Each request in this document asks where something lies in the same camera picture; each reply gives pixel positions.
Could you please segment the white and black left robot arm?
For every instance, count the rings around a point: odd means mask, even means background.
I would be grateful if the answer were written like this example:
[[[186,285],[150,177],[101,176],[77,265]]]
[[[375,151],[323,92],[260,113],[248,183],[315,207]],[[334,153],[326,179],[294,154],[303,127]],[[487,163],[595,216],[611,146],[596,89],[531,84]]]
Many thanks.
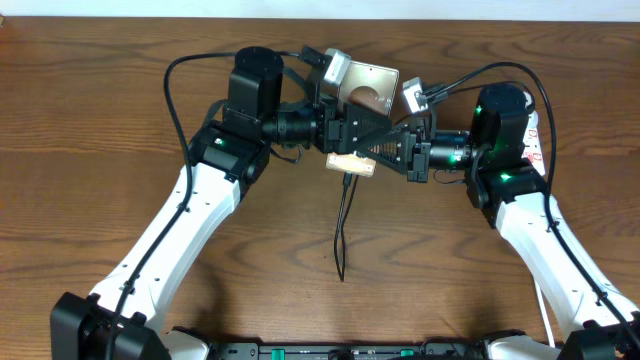
[[[384,110],[353,105],[346,84],[356,62],[304,48],[301,101],[281,99],[285,53],[247,47],[232,55],[228,94],[196,134],[180,141],[184,167],[139,240],[86,297],[65,293],[50,315],[55,359],[208,359],[212,345],[164,323],[187,272],[217,227],[238,207],[276,146],[350,155],[390,126]]]

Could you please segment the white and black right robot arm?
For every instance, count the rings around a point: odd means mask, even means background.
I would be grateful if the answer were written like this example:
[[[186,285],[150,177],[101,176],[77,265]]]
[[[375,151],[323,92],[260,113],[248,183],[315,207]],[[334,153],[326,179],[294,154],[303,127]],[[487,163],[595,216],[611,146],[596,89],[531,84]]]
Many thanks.
[[[564,337],[557,348],[525,333],[487,335],[467,359],[636,359],[639,308],[611,284],[564,220],[550,173],[526,156],[536,136],[533,97],[510,83],[482,88],[468,131],[436,127],[436,115],[414,115],[359,150],[413,182],[438,170],[461,170],[480,209],[526,264]]]

